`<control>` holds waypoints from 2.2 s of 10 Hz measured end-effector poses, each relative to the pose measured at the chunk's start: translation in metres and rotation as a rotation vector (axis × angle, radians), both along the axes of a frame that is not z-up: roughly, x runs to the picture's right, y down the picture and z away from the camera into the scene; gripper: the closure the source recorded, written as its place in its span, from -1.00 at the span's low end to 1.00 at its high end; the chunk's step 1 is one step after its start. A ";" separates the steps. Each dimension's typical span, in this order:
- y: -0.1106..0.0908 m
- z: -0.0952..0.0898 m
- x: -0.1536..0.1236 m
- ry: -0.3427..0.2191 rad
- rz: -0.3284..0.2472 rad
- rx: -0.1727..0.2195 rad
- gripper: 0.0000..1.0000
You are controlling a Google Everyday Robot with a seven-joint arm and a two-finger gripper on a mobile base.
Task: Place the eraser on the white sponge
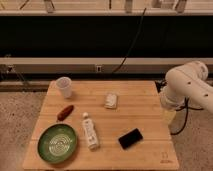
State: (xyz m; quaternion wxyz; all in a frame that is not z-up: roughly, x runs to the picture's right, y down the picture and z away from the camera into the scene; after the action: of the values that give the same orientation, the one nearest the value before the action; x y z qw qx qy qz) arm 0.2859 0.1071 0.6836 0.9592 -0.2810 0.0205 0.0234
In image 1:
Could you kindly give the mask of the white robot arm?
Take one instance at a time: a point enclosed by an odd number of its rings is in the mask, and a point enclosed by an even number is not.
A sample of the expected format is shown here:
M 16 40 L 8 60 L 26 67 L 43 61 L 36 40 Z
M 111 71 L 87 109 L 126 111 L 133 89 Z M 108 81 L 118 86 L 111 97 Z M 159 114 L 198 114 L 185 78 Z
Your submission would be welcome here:
M 201 61 L 173 67 L 166 75 L 166 86 L 159 93 L 163 118 L 171 124 L 176 112 L 186 98 L 213 114 L 213 86 L 206 83 L 208 68 Z

